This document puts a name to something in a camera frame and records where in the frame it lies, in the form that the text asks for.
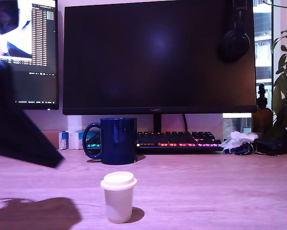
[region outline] plastic bag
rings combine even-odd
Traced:
[[[255,133],[240,133],[235,131],[230,133],[230,139],[224,141],[221,146],[227,150],[241,146],[244,142],[253,142],[257,138],[258,135]]]

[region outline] mechanical keyboard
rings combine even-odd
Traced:
[[[100,149],[100,132],[86,142],[89,151]],[[216,140],[210,132],[138,132],[138,152],[201,152],[221,151],[221,141]]]

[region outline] desk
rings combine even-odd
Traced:
[[[0,156],[0,198],[13,198],[0,200],[0,229],[287,230],[287,155],[146,155],[111,166],[61,153],[57,170]],[[138,180],[130,223],[105,216],[100,182],[114,171]]]

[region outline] window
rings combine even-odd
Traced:
[[[260,83],[265,85],[268,108],[272,99],[272,7],[263,0],[253,0],[254,42],[256,65],[256,94]],[[228,138],[233,131],[249,132],[252,127],[251,114],[223,114],[223,137]]]

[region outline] brown glass bottle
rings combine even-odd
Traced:
[[[260,134],[272,127],[273,112],[267,108],[267,98],[264,97],[264,84],[259,85],[259,98],[256,99],[257,112],[252,114],[252,132]]]

